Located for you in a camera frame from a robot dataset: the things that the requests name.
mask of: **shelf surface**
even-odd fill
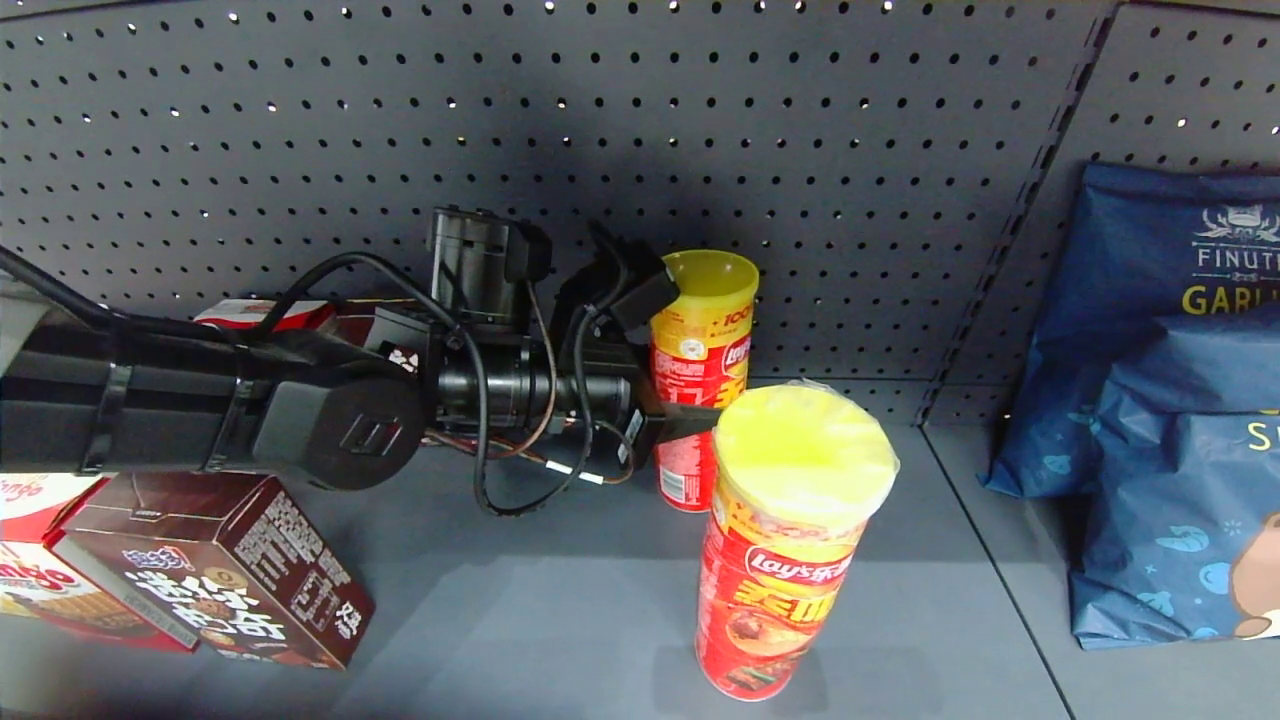
[[[1276,716],[1280,643],[1080,650],[1071,637],[1066,574],[1083,507],[984,489],[978,477],[991,464],[991,428],[933,427],[925,434],[1075,717]]]
[[[379,603],[351,670],[118,650],[0,618],[0,703],[205,717],[1066,717],[924,436],[888,429],[897,486],[817,646],[768,702],[728,700],[699,670],[705,518],[667,507],[652,470],[499,520],[474,506],[467,460],[431,448],[371,491],[294,488]]]

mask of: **pegboard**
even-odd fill
[[[946,382],[1016,382],[1087,161],[1280,172],[1277,68],[1277,15],[1121,6]],[[946,421],[955,411],[931,418]]]
[[[346,250],[425,279],[438,204],[545,227],[549,293],[596,217],[756,261],[754,374],[927,383],[1106,9],[205,0],[13,18],[0,233],[102,302],[182,316]],[[360,273],[321,290],[367,292]]]

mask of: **brown cardboard box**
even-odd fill
[[[374,612],[273,477],[122,473],[65,532],[227,657],[346,667]]]
[[[37,618],[77,637],[191,652],[196,634],[147,596],[90,559],[72,564],[49,548],[61,523],[105,480],[70,474],[0,474],[0,614]]]

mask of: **yellow lid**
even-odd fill
[[[749,389],[714,432],[719,482],[774,518],[849,527],[870,518],[897,477],[879,423],[808,380]]]
[[[751,302],[760,286],[755,265],[733,252],[682,250],[662,260],[680,288],[676,304],[686,307],[733,305],[736,309],[736,305]]]

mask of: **chips can label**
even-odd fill
[[[836,602],[865,525],[788,523],[751,506],[731,482],[716,486],[694,641],[712,684],[745,701],[786,687]]]
[[[668,309],[653,322],[650,366],[664,402],[726,407],[746,388],[751,305],[704,315]],[[668,503],[689,512],[710,509],[717,473],[710,433],[659,445],[657,460]]]

